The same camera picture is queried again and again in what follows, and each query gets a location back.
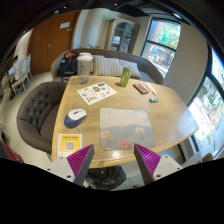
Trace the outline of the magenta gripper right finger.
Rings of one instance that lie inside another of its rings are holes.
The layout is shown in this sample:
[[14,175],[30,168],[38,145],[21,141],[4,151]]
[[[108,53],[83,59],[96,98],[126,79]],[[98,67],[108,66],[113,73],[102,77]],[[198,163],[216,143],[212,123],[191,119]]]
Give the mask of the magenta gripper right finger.
[[161,156],[139,144],[134,145],[134,155],[141,171],[145,185],[153,182],[153,173]]

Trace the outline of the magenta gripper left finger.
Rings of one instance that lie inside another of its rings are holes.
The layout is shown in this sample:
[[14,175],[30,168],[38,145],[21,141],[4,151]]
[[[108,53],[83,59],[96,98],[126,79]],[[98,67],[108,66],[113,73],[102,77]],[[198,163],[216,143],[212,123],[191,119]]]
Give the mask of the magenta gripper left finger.
[[94,155],[94,145],[88,145],[67,157],[74,173],[74,183],[82,186]]

